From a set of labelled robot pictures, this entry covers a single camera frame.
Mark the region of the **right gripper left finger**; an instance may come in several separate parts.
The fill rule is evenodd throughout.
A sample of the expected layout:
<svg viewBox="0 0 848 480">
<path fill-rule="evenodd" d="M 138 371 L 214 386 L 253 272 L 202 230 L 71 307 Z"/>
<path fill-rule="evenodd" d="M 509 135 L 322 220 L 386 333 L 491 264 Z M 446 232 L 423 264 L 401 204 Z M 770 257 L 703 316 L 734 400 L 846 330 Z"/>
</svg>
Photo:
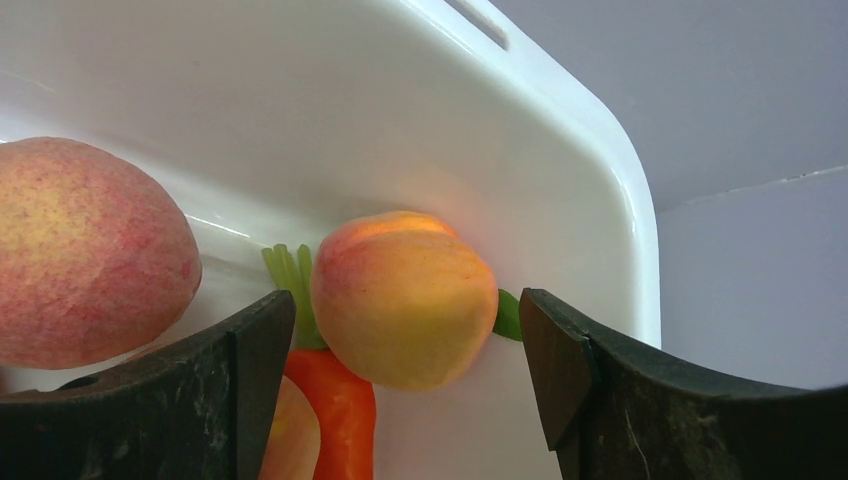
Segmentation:
<svg viewBox="0 0 848 480">
<path fill-rule="evenodd" d="M 133 361 L 3 396 L 2 477 L 257 478 L 295 312 L 275 291 Z"/>
</svg>

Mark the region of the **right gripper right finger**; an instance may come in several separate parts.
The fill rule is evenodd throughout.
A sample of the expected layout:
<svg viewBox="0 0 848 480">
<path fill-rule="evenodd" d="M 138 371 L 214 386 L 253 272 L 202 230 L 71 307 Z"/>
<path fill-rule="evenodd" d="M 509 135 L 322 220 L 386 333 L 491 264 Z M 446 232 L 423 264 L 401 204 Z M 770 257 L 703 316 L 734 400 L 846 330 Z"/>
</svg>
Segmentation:
<svg viewBox="0 0 848 480">
<path fill-rule="evenodd" d="M 548 448 L 566 479 L 843 479 L 847 390 L 711 370 L 525 289 L 519 319 Z"/>
</svg>

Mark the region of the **peach orange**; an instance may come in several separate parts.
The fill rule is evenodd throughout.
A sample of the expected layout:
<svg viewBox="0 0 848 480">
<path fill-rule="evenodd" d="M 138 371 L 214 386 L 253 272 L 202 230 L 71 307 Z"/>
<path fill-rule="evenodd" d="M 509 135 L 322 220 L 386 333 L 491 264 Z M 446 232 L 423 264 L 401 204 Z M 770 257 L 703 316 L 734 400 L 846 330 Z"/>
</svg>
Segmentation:
<svg viewBox="0 0 848 480">
<path fill-rule="evenodd" d="M 321 241 L 310 301 L 324 342 L 350 371 L 424 392 L 471 368 L 495 328 L 501 289 L 447 223 L 391 211 L 350 220 Z"/>
</svg>

